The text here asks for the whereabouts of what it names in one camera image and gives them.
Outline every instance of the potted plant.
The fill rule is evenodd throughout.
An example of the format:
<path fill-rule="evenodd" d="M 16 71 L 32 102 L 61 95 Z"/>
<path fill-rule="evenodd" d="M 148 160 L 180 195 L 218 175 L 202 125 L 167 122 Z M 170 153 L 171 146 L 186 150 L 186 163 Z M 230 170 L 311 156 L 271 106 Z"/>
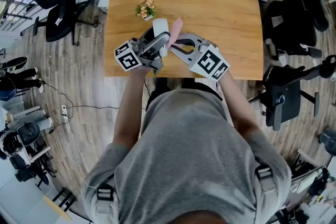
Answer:
<path fill-rule="evenodd" d="M 150 20 L 155 16 L 154 2 L 151 0 L 143 0 L 136 6 L 137 16 L 141 16 L 144 20 Z"/>

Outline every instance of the gray t-shirt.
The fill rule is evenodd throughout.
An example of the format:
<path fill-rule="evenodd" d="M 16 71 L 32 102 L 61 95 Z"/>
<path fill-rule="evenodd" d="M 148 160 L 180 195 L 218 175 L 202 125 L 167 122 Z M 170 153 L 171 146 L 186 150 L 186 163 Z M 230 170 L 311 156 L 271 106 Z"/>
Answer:
<path fill-rule="evenodd" d="M 271 197 L 256 176 L 260 164 L 272 170 Z M 109 145 L 86 178 L 82 197 L 96 221 L 93 197 L 107 179 L 122 224 L 165 224 L 195 210 L 215 212 L 228 223 L 265 223 L 286 200 L 290 170 L 262 131 L 244 140 L 213 94 L 178 89 L 151 103 L 131 151 Z"/>

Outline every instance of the wooden floor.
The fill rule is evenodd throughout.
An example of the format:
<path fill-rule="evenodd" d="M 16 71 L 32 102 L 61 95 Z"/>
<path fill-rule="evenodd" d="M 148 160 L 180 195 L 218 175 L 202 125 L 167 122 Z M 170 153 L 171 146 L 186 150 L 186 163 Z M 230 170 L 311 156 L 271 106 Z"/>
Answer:
<path fill-rule="evenodd" d="M 331 9 L 325 2 L 330 27 L 325 33 L 318 33 L 317 47 L 327 56 L 335 53 L 335 27 Z M 12 51 L 8 50 L 6 60 L 18 56 L 27 56 L 25 68 L 38 67 L 41 77 L 50 85 L 67 94 L 76 105 L 113 106 L 118 107 L 127 78 L 105 78 L 103 70 L 103 37 L 106 16 L 97 8 L 89 7 L 83 14 L 83 20 L 93 22 L 99 20 L 98 28 L 77 25 L 77 37 L 80 46 L 71 45 L 71 37 L 57 42 L 45 42 L 45 28 L 40 28 L 38 35 L 33 36 L 32 29 L 24 32 L 23 40 Z M 265 51 L 265 66 L 270 62 Z M 288 57 L 293 67 L 305 65 L 312 67 L 310 57 Z M 147 80 L 153 90 L 152 80 Z M 238 81 L 248 99 L 256 95 L 260 83 L 255 81 Z M 310 94 L 320 92 L 320 113 L 317 118 L 312 116 L 313 105 L 302 98 L 300 115 L 281 126 L 279 132 L 266 127 L 265 118 L 261 115 L 262 107 L 258 102 L 253 104 L 258 114 L 261 128 L 276 149 L 287 160 L 293 160 L 298 148 L 303 149 L 317 162 L 325 164 L 330 155 L 319 145 L 316 134 L 329 125 L 336 128 L 336 108 L 331 105 L 336 99 L 335 82 L 316 78 L 302 82 L 303 90 Z M 143 107 L 146 105 L 148 93 L 144 90 Z M 64 96 L 45 86 L 45 92 L 39 94 L 31 90 L 24 96 L 27 107 L 39 104 L 49 115 L 62 122 L 61 105 L 71 106 Z M 52 164 L 58 171 L 54 180 L 56 187 L 66 186 L 79 197 L 79 190 L 84 177 L 93 167 L 105 146 L 112 141 L 114 122 L 117 109 L 74 108 L 69 110 L 72 117 L 69 124 L 57 127 L 44 137 L 51 146 L 54 157 Z M 80 204 L 74 208 L 81 214 Z"/>

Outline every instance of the forearm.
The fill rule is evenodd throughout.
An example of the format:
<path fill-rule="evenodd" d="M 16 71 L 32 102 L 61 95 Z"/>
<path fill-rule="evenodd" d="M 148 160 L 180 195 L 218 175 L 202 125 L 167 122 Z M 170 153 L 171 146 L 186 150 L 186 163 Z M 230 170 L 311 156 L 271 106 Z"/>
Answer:
<path fill-rule="evenodd" d="M 246 139 L 251 132 L 259 129 L 257 117 L 230 72 L 226 72 L 221 77 L 219 85 L 223 91 L 233 124 Z"/>
<path fill-rule="evenodd" d="M 128 79 L 115 121 L 113 144 L 123 144 L 131 149 L 138 141 L 144 78 L 145 74 L 131 73 Z"/>

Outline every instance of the black trousers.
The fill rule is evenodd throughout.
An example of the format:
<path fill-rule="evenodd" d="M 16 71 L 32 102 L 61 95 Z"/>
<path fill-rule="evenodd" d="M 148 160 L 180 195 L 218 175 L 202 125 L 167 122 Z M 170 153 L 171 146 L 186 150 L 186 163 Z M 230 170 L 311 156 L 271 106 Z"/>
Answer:
<path fill-rule="evenodd" d="M 218 97 L 220 99 L 220 101 L 222 101 L 223 99 L 219 96 L 219 94 L 217 92 L 215 92 L 213 89 L 211 89 L 209 86 L 204 85 L 203 83 L 199 83 L 199 82 L 195 82 L 194 79 L 184 79 L 182 82 L 182 86 L 181 88 L 183 89 L 195 89 L 195 90 L 200 90 L 200 91 L 204 91 L 204 92 L 209 92 L 214 94 L 216 97 Z M 148 99 L 148 103 L 146 106 L 146 111 L 149 107 L 149 105 L 151 104 L 151 102 L 153 102 L 153 100 L 160 96 L 162 93 L 165 92 L 169 92 L 172 89 L 170 89 L 167 85 L 161 85 L 158 84 L 157 87 L 155 88 L 155 90 L 151 93 L 151 96 L 149 96 Z"/>
<path fill-rule="evenodd" d="M 38 79 L 34 80 L 26 80 L 36 75 L 36 71 L 34 68 L 24 70 L 18 74 L 14 73 L 6 73 L 6 77 L 9 78 L 16 89 L 25 89 L 25 88 L 32 88 L 37 87 L 40 88 L 41 82 Z"/>

